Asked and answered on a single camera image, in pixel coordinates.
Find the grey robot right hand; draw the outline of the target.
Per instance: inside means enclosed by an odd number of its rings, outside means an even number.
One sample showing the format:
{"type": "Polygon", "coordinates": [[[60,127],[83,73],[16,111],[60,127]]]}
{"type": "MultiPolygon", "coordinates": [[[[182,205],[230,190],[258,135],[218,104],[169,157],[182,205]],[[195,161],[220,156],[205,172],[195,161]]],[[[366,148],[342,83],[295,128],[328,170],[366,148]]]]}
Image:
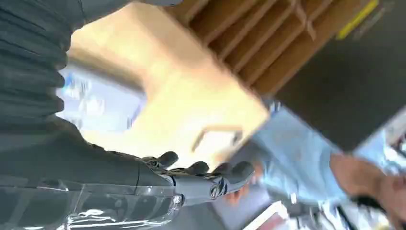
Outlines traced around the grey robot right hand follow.
{"type": "Polygon", "coordinates": [[[188,205],[217,200],[250,180],[253,166],[204,162],[169,169],[174,152],[138,158],[92,145],[70,123],[0,126],[3,230],[147,230],[188,205]]]}

